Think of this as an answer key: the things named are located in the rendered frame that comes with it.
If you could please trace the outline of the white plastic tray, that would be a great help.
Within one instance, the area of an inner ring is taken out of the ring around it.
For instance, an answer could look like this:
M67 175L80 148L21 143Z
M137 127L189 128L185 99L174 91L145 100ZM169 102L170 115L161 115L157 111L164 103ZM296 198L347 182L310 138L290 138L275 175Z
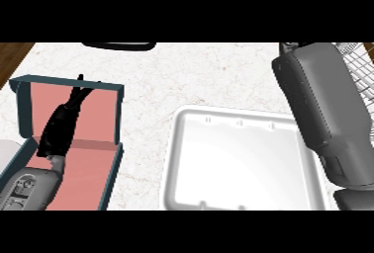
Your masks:
M173 116L160 191L166 211L325 211L319 163L294 117L208 106Z

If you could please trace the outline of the teal box with pink lining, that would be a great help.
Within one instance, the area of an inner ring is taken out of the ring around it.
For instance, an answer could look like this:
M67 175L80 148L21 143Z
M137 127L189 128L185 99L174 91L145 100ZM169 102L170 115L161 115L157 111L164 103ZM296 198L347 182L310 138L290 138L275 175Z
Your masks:
M25 142L0 173L0 192L25 167L52 168L47 157L37 156L47 121L56 107L68 100L71 88L92 88L64 156L62 184L44 211L103 211L124 153L120 142L124 86L37 75L10 79L9 85L16 94L19 135Z

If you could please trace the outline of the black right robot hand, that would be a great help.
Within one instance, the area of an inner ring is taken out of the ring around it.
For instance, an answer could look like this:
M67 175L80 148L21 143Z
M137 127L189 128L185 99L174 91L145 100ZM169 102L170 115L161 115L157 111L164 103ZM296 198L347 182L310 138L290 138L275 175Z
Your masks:
M306 45L307 45L306 42L281 42L279 43L279 54L284 54Z

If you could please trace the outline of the black flat object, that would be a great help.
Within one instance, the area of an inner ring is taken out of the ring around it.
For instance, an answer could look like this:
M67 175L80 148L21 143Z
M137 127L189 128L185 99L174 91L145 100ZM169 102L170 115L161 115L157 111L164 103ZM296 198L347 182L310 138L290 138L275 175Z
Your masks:
M157 44L154 42L86 42L84 45L112 50L146 51Z

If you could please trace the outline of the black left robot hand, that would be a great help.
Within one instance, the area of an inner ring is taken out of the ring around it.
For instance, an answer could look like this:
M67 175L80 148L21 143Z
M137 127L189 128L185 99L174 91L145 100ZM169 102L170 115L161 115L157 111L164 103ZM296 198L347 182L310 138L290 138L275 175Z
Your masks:
M38 157L67 155L74 137L81 103L92 91L92 88L71 88L68 100L56 107L43 130L37 152Z

